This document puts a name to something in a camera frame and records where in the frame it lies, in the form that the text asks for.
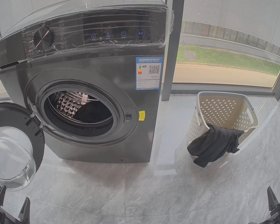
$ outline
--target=button icon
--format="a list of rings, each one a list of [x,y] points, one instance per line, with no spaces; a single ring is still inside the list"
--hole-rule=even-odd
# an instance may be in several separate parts
[[[137,36],[138,36],[138,37],[144,37],[144,36],[145,36],[145,31],[144,31],[143,29],[139,29],[139,30],[137,31]]]

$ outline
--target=building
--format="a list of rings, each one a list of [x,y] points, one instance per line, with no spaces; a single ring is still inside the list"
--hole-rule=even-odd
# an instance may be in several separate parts
[[[185,0],[180,42],[280,64],[280,0]]]

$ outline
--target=open door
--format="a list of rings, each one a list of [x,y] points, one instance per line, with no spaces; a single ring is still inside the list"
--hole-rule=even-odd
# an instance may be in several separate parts
[[[33,180],[44,156],[40,125],[26,108],[0,103],[0,188],[19,191]]]

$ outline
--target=control knob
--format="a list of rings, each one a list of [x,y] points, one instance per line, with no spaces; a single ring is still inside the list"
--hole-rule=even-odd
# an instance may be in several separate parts
[[[47,50],[53,44],[53,33],[48,27],[39,28],[33,37],[33,43],[38,50]]]

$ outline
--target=front-loading washing machine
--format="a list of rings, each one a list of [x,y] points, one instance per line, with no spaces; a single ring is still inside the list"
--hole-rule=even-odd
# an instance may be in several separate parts
[[[0,186],[27,185],[45,143],[62,159],[150,161],[167,13],[161,0],[69,0],[0,39],[0,80],[13,101],[0,103],[0,155],[25,164],[0,171]]]

